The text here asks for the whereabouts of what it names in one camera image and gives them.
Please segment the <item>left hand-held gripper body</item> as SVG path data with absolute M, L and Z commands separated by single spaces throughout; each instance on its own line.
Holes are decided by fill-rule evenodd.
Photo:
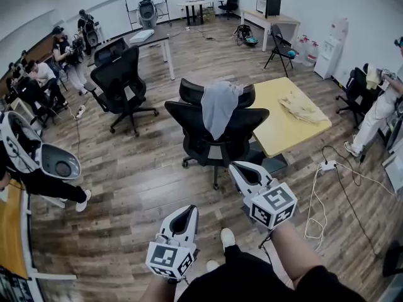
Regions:
M 196 251 L 194 242 L 179 241 L 159 233 L 149 243 L 145 264 L 155 275 L 181 281 L 195 262 Z

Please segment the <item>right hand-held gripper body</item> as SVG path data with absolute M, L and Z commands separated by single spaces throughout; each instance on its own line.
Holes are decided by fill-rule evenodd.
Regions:
M 283 182 L 277 186 L 262 188 L 253 196 L 246 196 L 244 204 L 249 208 L 249 217 L 268 230 L 291 218 L 297 206 L 297 198 Z

